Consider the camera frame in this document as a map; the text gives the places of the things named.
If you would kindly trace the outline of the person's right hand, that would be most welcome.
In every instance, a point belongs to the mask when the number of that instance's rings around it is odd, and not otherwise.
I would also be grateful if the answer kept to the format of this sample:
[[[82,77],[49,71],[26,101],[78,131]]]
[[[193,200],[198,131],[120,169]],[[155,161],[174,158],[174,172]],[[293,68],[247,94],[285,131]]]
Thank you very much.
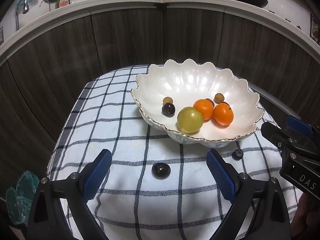
[[[291,222],[292,239],[319,239],[319,200],[303,193]]]

